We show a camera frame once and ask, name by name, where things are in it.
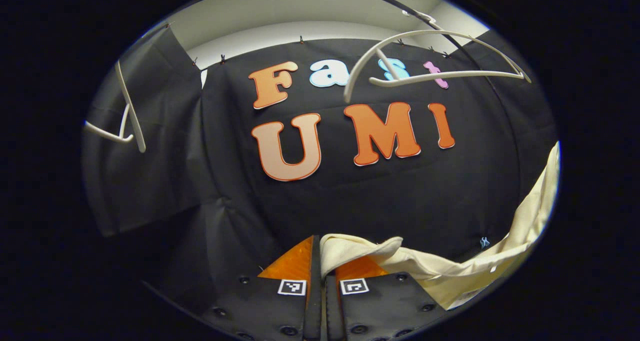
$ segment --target white hanger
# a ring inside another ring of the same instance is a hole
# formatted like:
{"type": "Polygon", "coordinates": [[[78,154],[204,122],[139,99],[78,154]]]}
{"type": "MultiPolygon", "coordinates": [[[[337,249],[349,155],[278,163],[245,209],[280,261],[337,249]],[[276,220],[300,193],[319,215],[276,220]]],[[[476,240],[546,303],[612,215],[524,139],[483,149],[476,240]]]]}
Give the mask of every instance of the white hanger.
{"type": "Polygon", "coordinates": [[[521,80],[527,81],[528,83],[531,83],[531,79],[522,70],[522,68],[516,65],[516,63],[512,61],[512,59],[507,57],[505,54],[500,52],[500,50],[496,49],[495,47],[487,44],[486,42],[480,41],[477,38],[473,38],[471,36],[464,35],[462,33],[445,31],[443,29],[440,29],[437,25],[434,25],[434,28],[435,29],[419,29],[418,31],[409,31],[409,32],[400,33],[398,35],[386,38],[378,42],[373,47],[371,47],[367,52],[365,52],[362,55],[362,57],[360,57],[360,59],[356,62],[355,66],[353,66],[353,69],[351,70],[349,75],[349,81],[347,82],[344,88],[344,93],[343,93],[344,101],[347,104],[350,104],[350,102],[352,101],[352,93],[354,92],[355,81],[358,78],[358,75],[360,74],[362,69],[364,68],[364,65],[373,56],[373,54],[377,54],[377,56],[382,60],[384,65],[386,65],[386,68],[389,70],[389,73],[391,74],[391,76],[393,76],[393,80],[391,81],[383,80],[375,77],[370,77],[368,79],[368,81],[371,84],[374,84],[376,86],[382,86],[383,88],[395,88],[396,86],[414,84],[416,82],[431,81],[435,79],[453,79],[455,77],[475,77],[475,76],[513,77],[515,79],[521,79],[521,80]],[[451,36],[459,36],[460,38],[473,40],[474,42],[480,45],[483,45],[484,47],[487,47],[493,50],[494,52],[497,52],[509,64],[509,66],[514,70],[515,73],[491,71],[491,70],[463,70],[463,71],[421,74],[418,76],[410,76],[410,77],[400,79],[400,77],[398,77],[398,75],[396,74],[394,68],[391,66],[391,63],[389,62],[385,54],[382,52],[381,48],[393,43],[398,38],[406,38],[409,36],[423,35],[423,34],[451,35],[451,36]]]}
{"type": "MultiPolygon", "coordinates": [[[[429,20],[429,25],[436,29],[436,30],[442,30],[436,23],[436,19],[433,18],[432,16],[427,15],[426,13],[422,13],[420,11],[416,11],[416,13],[418,13],[419,15],[425,17],[427,20],[429,20]]],[[[407,17],[411,17],[411,15],[409,14],[409,12],[402,10],[402,15],[405,15],[407,17]]]]}
{"type": "Polygon", "coordinates": [[[135,134],[135,141],[137,142],[137,149],[144,154],[147,151],[147,145],[145,145],[145,139],[142,136],[142,129],[140,129],[140,123],[138,122],[138,117],[136,116],[136,111],[133,109],[133,103],[131,102],[131,97],[129,96],[129,91],[127,91],[127,86],[124,83],[124,78],[122,77],[122,70],[120,66],[120,60],[116,62],[115,65],[116,76],[118,77],[118,82],[120,85],[120,89],[122,90],[122,95],[124,95],[124,100],[126,101],[126,106],[124,108],[124,113],[122,114],[122,121],[120,122],[120,130],[119,135],[107,132],[99,127],[90,124],[85,120],[84,129],[89,132],[93,132],[94,134],[98,134],[105,139],[109,139],[115,141],[117,143],[128,143],[133,140],[133,134],[130,134],[127,138],[123,138],[124,134],[124,125],[127,122],[127,116],[131,113],[131,124],[133,126],[133,133],[135,134]]]}

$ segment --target white ceiling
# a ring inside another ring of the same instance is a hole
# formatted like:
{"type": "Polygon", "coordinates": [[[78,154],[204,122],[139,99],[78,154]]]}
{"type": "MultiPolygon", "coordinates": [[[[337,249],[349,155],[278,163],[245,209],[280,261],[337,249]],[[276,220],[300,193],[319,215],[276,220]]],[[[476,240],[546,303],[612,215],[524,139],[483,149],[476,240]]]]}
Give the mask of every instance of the white ceiling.
{"type": "MultiPolygon", "coordinates": [[[[397,1],[422,13],[441,3],[397,1]]],[[[285,22],[352,22],[400,32],[413,31],[422,24],[382,0],[204,0],[167,20],[173,23],[173,33],[185,50],[233,32],[285,22]]]]}

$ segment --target blue letter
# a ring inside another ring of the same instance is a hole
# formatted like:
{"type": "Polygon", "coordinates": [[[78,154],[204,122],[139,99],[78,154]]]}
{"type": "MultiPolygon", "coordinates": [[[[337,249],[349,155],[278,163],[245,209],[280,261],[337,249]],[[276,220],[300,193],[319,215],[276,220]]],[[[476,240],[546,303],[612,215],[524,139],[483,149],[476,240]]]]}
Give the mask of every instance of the blue letter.
{"type": "MultiPolygon", "coordinates": [[[[387,59],[389,60],[389,63],[391,63],[391,66],[393,66],[395,73],[398,75],[398,77],[400,77],[400,79],[406,79],[407,77],[409,77],[409,72],[405,70],[406,67],[405,67],[405,64],[402,63],[402,61],[398,60],[397,58],[387,58],[387,59]]],[[[391,73],[389,73],[389,69],[387,69],[387,65],[385,65],[385,63],[382,62],[382,60],[378,60],[377,64],[382,68],[382,70],[386,71],[384,73],[384,77],[386,77],[387,80],[392,81],[394,77],[391,76],[391,73]]]]}

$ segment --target cream cloth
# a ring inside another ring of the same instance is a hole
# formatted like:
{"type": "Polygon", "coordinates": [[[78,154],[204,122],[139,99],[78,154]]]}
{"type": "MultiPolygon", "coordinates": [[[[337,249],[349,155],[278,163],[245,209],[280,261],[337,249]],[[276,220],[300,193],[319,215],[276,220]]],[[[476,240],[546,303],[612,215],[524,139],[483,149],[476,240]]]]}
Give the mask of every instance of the cream cloth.
{"type": "Polygon", "coordinates": [[[556,142],[537,182],[516,209],[509,233],[465,262],[402,247],[403,239],[398,236],[378,245],[361,237],[330,233],[320,240],[322,277],[368,255],[389,273],[409,273],[445,309],[460,306],[501,275],[509,276],[526,259],[549,220],[559,173],[560,147],[556,142]]]}

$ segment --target orange letter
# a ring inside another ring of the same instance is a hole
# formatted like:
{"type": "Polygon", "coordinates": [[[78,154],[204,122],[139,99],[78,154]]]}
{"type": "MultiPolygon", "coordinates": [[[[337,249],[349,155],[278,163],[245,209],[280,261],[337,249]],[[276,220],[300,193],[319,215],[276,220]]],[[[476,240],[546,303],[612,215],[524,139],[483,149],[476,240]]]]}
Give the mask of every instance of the orange letter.
{"type": "Polygon", "coordinates": [[[398,139],[396,156],[409,157],[420,154],[420,145],[416,143],[409,111],[411,111],[409,104],[393,102],[389,105],[386,122],[382,123],[378,115],[366,104],[353,104],[346,107],[344,114],[351,118],[358,141],[358,154],[353,159],[354,163],[365,166],[378,162],[380,157],[373,151],[371,141],[382,152],[384,158],[390,159],[396,136],[398,139]]]}
{"type": "Polygon", "coordinates": [[[255,82],[255,93],[258,99],[253,103],[256,110],[264,109],[267,106],[278,104],[287,99],[287,93],[278,90],[278,85],[288,89],[291,87],[291,75],[287,71],[294,72],[298,65],[292,61],[286,61],[279,65],[257,70],[249,75],[249,79],[255,82]]]}
{"type": "Polygon", "coordinates": [[[451,136],[447,116],[444,114],[447,108],[441,103],[430,103],[429,111],[436,118],[436,126],[438,127],[438,146],[440,148],[452,148],[456,141],[451,136]]]}
{"type": "Polygon", "coordinates": [[[300,129],[304,158],[294,165],[282,158],[280,133],[281,122],[267,122],[252,129],[251,135],[258,140],[258,152],[262,169],[278,181],[301,180],[310,177],[320,167],[320,141],[316,125],[320,122],[317,113],[306,113],[291,120],[291,125],[300,129]]]}

